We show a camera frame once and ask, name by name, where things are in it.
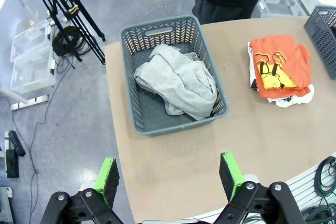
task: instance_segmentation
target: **tripod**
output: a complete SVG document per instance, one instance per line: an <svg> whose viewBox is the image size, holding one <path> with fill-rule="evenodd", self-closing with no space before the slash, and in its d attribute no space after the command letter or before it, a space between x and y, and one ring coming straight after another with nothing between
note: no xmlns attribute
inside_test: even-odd
<svg viewBox="0 0 336 224"><path fill-rule="evenodd" d="M58 8L62 11L63 15L81 32L83 39L92 49L94 54L100 60L100 62L105 65L105 55L104 52L99 47L94 36L89 32L79 13L82 13L83 17L88 21L90 26L95 30L97 35L105 41L105 35L100 31L96 23L93 21L89 13L84 8L80 0L42 0L48 10L48 15L51 17L60 33L64 37L66 43L68 44L69 50L73 53L78 61L82 61L78 51L75 49L74 45L71 43L68 35L66 34L64 28L62 27L57 15Z"/></svg>

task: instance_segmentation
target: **dark gray basket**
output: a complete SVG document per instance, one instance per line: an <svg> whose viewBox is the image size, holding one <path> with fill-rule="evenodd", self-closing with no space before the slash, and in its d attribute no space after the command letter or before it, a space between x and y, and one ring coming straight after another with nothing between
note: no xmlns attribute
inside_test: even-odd
<svg viewBox="0 0 336 224"><path fill-rule="evenodd" d="M335 25L336 7L332 6L316 6L304 25L332 80L336 79L336 38L330 27Z"/></svg>
<svg viewBox="0 0 336 224"><path fill-rule="evenodd" d="M196 17L173 17L127 27L121 31L121 43L131 117L139 134L154 136L187 130L208 124L228 113L226 96ZM149 61L152 50L160 44L180 48L183 54L196 52L204 61L217 86L217 100L210 117L196 121L187 114L168 115L158 94L137 85L133 77L135 69Z"/></svg>

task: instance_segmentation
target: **yellow cartoon graphic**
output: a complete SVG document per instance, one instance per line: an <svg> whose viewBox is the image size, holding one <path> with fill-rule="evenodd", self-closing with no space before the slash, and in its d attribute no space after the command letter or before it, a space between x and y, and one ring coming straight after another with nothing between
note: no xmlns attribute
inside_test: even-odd
<svg viewBox="0 0 336 224"><path fill-rule="evenodd" d="M281 66L287 61L282 52L276 51L272 58L268 54L257 52L254 54L254 58L266 90L297 87L292 79L281 69Z"/></svg>

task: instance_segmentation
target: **wooden tabletop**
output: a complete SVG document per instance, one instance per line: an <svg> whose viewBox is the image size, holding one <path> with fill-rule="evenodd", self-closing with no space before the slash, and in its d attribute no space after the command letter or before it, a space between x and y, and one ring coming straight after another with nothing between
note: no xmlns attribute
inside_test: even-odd
<svg viewBox="0 0 336 224"><path fill-rule="evenodd" d="M286 181L336 150L336 82L303 25L307 18L246 19L202 26L229 103L229 114L206 126L147 137L130 121L119 43L108 45L106 68L126 190L136 223L176 220L224 207L219 155L233 152L243 173L264 186ZM249 87L248 41L291 34L311 53L315 95L286 109Z"/></svg>

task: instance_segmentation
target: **concrete floor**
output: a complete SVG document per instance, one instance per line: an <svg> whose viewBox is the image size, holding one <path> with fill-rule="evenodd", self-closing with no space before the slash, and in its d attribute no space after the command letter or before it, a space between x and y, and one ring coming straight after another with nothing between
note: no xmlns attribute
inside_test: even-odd
<svg viewBox="0 0 336 224"><path fill-rule="evenodd" d="M25 1L33 10L38 11L40 19L47 17L41 0ZM194 0L81 1L105 33L107 41L98 40L101 48L118 41L119 31L125 26L191 14L194 5ZM0 13L0 36L3 42L0 54L9 55L16 26L25 17L25 11L16 0L6 1ZM76 69L71 69L60 84L50 105L46 124L37 126L32 154L39 172L39 195L32 223L40 223L52 193L66 191L70 195L75 194L83 182L95 180L105 157L118 158L106 68L91 52L82 58L82 63L75 61ZM8 84L13 65L8 58L1 56L0 67L1 81ZM52 94L54 88L39 94ZM41 104L14 112L15 121L28 145L33 138L34 125L44 120L47 105ZM4 131L15 128L4 99L0 99L0 108L1 136ZM20 178L17 179L7 179L3 162L0 165L0 185L11 186L14 192L12 203L17 223L29 223L30 180L33 174L29 157L26 155L20 158ZM33 202L36 193L36 182L33 181ZM134 222L122 174L114 211L124 223Z"/></svg>

